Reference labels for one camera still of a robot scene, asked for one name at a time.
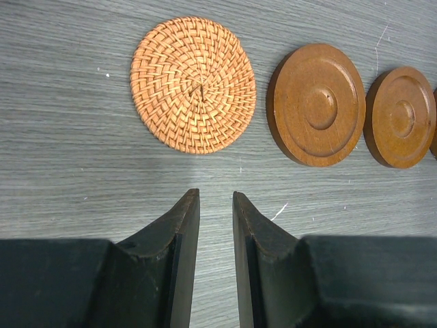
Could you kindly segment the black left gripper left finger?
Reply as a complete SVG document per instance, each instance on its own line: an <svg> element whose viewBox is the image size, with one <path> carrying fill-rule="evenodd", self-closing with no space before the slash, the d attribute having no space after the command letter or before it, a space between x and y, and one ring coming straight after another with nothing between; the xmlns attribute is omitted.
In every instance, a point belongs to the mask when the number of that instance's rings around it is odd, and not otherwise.
<svg viewBox="0 0 437 328"><path fill-rule="evenodd" d="M3 239L2 327L188 327L200 196L128 238Z"/></svg>

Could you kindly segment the woven rattan coaster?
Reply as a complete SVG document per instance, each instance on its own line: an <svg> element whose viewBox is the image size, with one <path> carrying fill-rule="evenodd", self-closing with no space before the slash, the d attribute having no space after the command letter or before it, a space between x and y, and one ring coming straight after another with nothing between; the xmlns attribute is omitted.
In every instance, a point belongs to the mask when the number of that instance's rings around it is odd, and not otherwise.
<svg viewBox="0 0 437 328"><path fill-rule="evenodd" d="M145 35L132 56L130 88L153 136L190 154L217 152L237 140L257 100L240 40L194 16L165 21Z"/></svg>

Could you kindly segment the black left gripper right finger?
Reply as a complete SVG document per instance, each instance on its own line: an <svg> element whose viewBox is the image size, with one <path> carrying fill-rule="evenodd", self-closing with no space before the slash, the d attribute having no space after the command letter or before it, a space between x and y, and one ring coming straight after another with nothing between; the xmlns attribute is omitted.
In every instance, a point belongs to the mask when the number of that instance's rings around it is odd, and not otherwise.
<svg viewBox="0 0 437 328"><path fill-rule="evenodd" d="M233 195L241 327L435 327L436 239L296 238Z"/></svg>

